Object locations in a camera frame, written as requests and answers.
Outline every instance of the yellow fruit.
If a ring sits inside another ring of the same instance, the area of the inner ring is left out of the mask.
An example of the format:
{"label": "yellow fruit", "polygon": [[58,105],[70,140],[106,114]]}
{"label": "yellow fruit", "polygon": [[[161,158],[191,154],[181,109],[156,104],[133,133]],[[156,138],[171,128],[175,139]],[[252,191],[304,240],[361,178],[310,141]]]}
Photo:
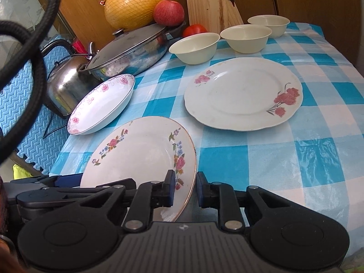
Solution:
{"label": "yellow fruit", "polygon": [[116,29],[141,28],[153,20],[155,5],[161,0],[106,0],[105,17]]}

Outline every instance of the plate rim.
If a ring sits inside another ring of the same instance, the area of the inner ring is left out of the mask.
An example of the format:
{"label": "plate rim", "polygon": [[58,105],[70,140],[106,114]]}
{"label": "plate rim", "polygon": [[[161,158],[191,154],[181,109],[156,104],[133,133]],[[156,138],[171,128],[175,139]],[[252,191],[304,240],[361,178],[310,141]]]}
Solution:
{"label": "plate rim", "polygon": [[[96,152],[97,148],[107,139],[107,137],[111,134],[113,134],[116,130],[118,130],[120,127],[123,127],[125,126],[126,124],[132,122],[132,121],[135,121],[135,120],[138,120],[138,119],[146,119],[146,118],[163,118],[163,119],[168,119],[170,121],[173,121],[174,123],[176,123],[178,126],[181,127],[181,129],[184,129],[184,131],[187,133],[187,137],[189,138],[189,140],[191,141],[191,144],[192,144],[192,147],[193,147],[193,150],[194,150],[194,174],[193,174],[193,180],[192,180],[192,184],[191,184],[191,188],[189,190],[189,193],[188,193],[188,196],[186,197],[186,200],[185,202],[183,203],[183,207],[181,208],[181,210],[176,214],[176,216],[173,217],[173,219],[170,221],[170,222],[175,222],[178,217],[182,214],[182,212],[184,211],[184,209],[186,208],[191,196],[192,196],[192,193],[193,193],[193,189],[195,187],[195,183],[196,183],[196,175],[197,175],[197,153],[196,153],[196,147],[195,147],[195,144],[193,143],[193,140],[190,136],[190,134],[188,133],[188,131],[186,130],[186,128],[184,128],[184,126],[182,126],[179,122],[177,122],[176,120],[174,119],[171,119],[171,118],[168,118],[168,117],[163,117],[163,116],[145,116],[145,117],[139,117],[139,118],[135,118],[133,120],[130,120],[128,122],[125,122],[124,124],[116,127],[110,134],[108,134],[102,141],[101,143],[96,147],[96,149],[94,150],[94,152],[92,153],[92,155]],[[92,161],[91,157],[92,155],[90,156],[90,159],[87,161],[87,164],[86,164],[86,167],[87,165]]]}
{"label": "plate rim", "polygon": [[[216,63],[216,64],[212,65],[212,66],[209,66],[208,68],[202,70],[202,72],[207,71],[207,70],[210,70],[215,65],[218,65],[218,64],[221,64],[221,63],[225,63],[225,62],[228,62],[230,60],[236,60],[237,58],[258,58],[258,59],[268,60],[268,61],[271,61],[273,63],[277,63],[276,61],[269,60],[269,59],[266,59],[266,58],[261,58],[261,57],[235,57],[235,58],[230,58],[230,59],[225,60],[225,61],[221,61],[219,63]],[[199,75],[201,72],[198,72],[197,74],[195,74],[194,76],[192,76],[192,80],[188,83],[188,85],[186,87],[185,93],[183,94],[183,100],[185,101],[185,108],[186,108],[187,112],[192,117],[194,117],[198,122],[200,122],[201,124],[203,124],[205,126],[208,126],[208,127],[211,127],[211,128],[216,128],[216,129],[231,130],[231,131],[238,131],[238,132],[248,132],[248,131],[256,131],[256,130],[261,130],[261,129],[264,129],[264,128],[272,128],[272,127],[278,126],[278,125],[280,125],[280,124],[288,121],[290,118],[292,118],[294,116],[294,114],[298,111],[298,109],[301,107],[302,102],[303,102],[303,87],[302,87],[302,83],[301,83],[300,79],[290,69],[288,69],[288,71],[291,72],[297,78],[298,83],[299,83],[300,88],[301,88],[302,97],[300,98],[300,100],[298,102],[296,102],[297,107],[294,109],[294,112],[292,113],[292,115],[290,117],[288,117],[287,119],[284,119],[284,120],[282,120],[282,121],[280,121],[280,122],[278,122],[278,123],[276,123],[274,125],[263,126],[263,127],[254,128],[254,129],[233,129],[233,128],[224,127],[224,126],[213,126],[213,125],[207,124],[207,122],[204,122],[204,121],[200,120],[198,117],[195,116],[195,114],[191,113],[191,111],[189,110],[189,108],[186,106],[186,91],[187,91],[188,87],[190,85],[192,85],[192,83],[195,80],[196,76]]]}
{"label": "plate rim", "polygon": [[[76,109],[78,108],[78,106],[83,102],[84,99],[86,99],[92,92],[94,92],[96,89],[98,89],[101,85],[104,85],[105,83],[113,80],[113,79],[116,79],[116,78],[120,78],[121,76],[125,76],[125,75],[131,75],[131,74],[120,74],[118,76],[115,76],[115,77],[112,77],[112,79],[109,79],[107,81],[104,81],[102,82],[101,84],[99,84],[98,86],[96,86],[93,90],[91,90],[88,94],[85,95],[85,97],[79,102],[79,104],[75,107],[75,109],[72,111],[71,115],[76,111]],[[133,92],[134,90],[134,86],[135,86],[135,77],[133,75],[131,75],[132,77],[132,80],[133,80],[133,85],[132,87],[130,88],[130,90],[128,91],[128,93],[125,95],[125,97],[120,101],[120,103],[115,106],[105,117],[103,117],[101,120],[99,120],[97,123],[95,123],[94,125],[92,125],[91,127],[83,130],[83,131],[80,131],[80,132],[77,132],[77,133],[70,133],[68,131],[68,127],[70,126],[70,122],[71,122],[71,115],[70,115],[70,118],[68,119],[68,122],[67,122],[67,131],[70,135],[82,135],[84,134],[85,132],[87,132],[88,130],[91,130],[93,129],[95,126],[99,125],[104,119],[106,119],[108,116],[110,116],[122,103],[123,101],[129,96],[130,93]]]}

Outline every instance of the white plate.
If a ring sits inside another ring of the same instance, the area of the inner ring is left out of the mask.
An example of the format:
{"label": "white plate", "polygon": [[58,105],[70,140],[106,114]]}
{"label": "white plate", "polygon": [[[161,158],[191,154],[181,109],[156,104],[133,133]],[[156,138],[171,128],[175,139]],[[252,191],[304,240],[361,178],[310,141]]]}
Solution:
{"label": "white plate", "polygon": [[187,131],[172,119],[150,116],[114,130],[92,154],[81,187],[132,178],[141,183],[163,181],[176,173],[174,203],[155,210],[154,220],[175,221],[186,206],[196,178],[196,152]]}
{"label": "white plate", "polygon": [[73,110],[67,124],[72,135],[94,133],[113,121],[131,99],[133,75],[115,76],[90,91]]}
{"label": "white plate", "polygon": [[258,57],[212,65],[185,91],[186,109],[199,122],[236,131],[281,124],[302,100],[301,82],[287,67]]}

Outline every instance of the metal kettle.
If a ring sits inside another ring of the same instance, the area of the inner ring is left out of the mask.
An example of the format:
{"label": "metal kettle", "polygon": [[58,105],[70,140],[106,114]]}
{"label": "metal kettle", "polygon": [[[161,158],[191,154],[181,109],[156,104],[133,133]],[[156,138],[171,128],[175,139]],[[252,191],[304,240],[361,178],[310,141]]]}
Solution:
{"label": "metal kettle", "polygon": [[88,71],[80,71],[80,68],[85,66],[89,60],[82,55],[75,54],[74,49],[66,40],[58,39],[46,45],[42,50],[43,57],[57,46],[65,47],[70,55],[55,62],[48,77],[44,104],[48,109],[65,118],[102,81]]}

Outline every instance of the red tomato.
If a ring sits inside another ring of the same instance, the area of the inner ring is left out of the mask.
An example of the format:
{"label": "red tomato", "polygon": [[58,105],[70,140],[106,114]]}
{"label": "red tomato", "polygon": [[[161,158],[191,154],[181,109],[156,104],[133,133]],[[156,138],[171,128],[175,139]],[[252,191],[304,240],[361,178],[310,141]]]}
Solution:
{"label": "red tomato", "polygon": [[196,23],[195,25],[187,27],[183,31],[182,37],[186,38],[188,36],[201,34],[201,33],[207,33],[207,30],[205,29],[205,27],[203,25],[199,25],[198,23]]}

